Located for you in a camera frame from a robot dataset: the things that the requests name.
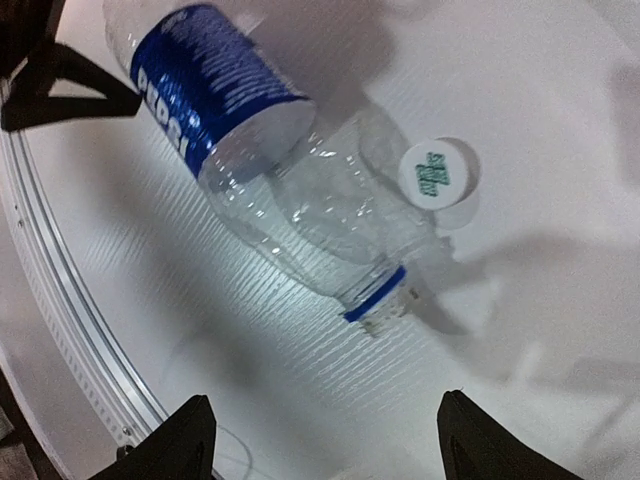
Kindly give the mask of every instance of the white bottle cap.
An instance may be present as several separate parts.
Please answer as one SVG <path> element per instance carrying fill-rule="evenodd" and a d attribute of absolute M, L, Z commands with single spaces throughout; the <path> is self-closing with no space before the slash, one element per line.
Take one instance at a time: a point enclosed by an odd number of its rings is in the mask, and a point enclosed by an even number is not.
<path fill-rule="evenodd" d="M 412 147 L 402 157 L 398 185 L 416 207 L 440 210 L 464 198 L 469 167 L 453 145 L 429 140 Z"/>

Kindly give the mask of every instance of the clear plastic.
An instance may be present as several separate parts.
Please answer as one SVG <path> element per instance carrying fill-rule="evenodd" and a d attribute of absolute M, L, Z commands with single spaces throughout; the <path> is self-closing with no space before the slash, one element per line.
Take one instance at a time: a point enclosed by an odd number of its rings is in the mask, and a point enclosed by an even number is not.
<path fill-rule="evenodd" d="M 377 200 L 388 226 L 386 252 L 407 267 L 410 301 L 420 303 L 431 295 L 428 285 L 446 268 L 448 250 L 436 234 L 433 214 L 411 204 L 398 186 L 400 160 L 411 144 L 378 105 L 360 112 L 357 123 L 360 158 L 383 187 Z"/>
<path fill-rule="evenodd" d="M 107 38 L 123 68 L 131 68 L 148 31 L 194 3 L 201 2 L 104 0 Z M 193 72 L 198 65 L 186 59 L 179 68 Z M 395 190 L 392 172 L 382 173 L 384 159 L 395 161 L 406 142 L 395 126 L 366 110 L 338 128 L 322 119 L 311 127 L 313 113 L 312 102 L 298 101 L 254 115 L 215 145 L 198 183 L 238 237 L 292 278 L 339 300 L 349 321 L 375 333 L 381 321 L 404 313 L 402 257 L 437 238 Z"/>

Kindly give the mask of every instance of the white textured surface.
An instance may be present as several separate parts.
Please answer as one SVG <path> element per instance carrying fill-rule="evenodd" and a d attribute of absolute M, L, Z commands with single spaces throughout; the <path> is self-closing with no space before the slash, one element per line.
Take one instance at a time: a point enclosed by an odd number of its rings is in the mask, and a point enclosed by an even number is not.
<path fill-rule="evenodd" d="M 67 3 L 61 38 L 119 74 L 99 9 Z M 264 17 L 253 36 L 334 117 L 367 93 L 412 142 L 477 152 L 479 211 L 429 312 L 469 332 L 404 322 L 373 342 L 342 323 L 213 218 L 169 147 L 145 142 L 146 110 L 34 130 L 69 247 L 161 401 L 210 395 L 277 479 L 364 464 L 417 480 L 442 477 L 435 414 L 464 387 L 576 473 L 626 478 L 640 427 L 632 51 L 580 0 L 228 3 Z M 223 441 L 216 463 L 239 477 Z"/>

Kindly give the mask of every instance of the empty plastic bottle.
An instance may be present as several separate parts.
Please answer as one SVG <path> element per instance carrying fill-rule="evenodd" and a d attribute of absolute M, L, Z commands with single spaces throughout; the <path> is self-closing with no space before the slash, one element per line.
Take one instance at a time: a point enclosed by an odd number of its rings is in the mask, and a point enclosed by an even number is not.
<path fill-rule="evenodd" d="M 220 219 L 349 322 L 401 315 L 406 271 L 380 243 L 355 123 L 322 140 L 313 102 L 214 5 L 191 3 L 104 0 L 107 38 Z"/>

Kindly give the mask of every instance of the bottle neck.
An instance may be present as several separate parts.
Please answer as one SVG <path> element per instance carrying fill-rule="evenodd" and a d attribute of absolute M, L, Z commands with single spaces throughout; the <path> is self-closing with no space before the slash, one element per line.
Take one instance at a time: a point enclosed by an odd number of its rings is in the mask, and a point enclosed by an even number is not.
<path fill-rule="evenodd" d="M 393 292 L 406 277 L 405 268 L 393 264 L 383 257 L 376 266 L 354 286 L 339 295 L 338 300 L 344 305 L 344 318 L 349 322 L 362 320 L 376 309 L 379 303 Z"/>

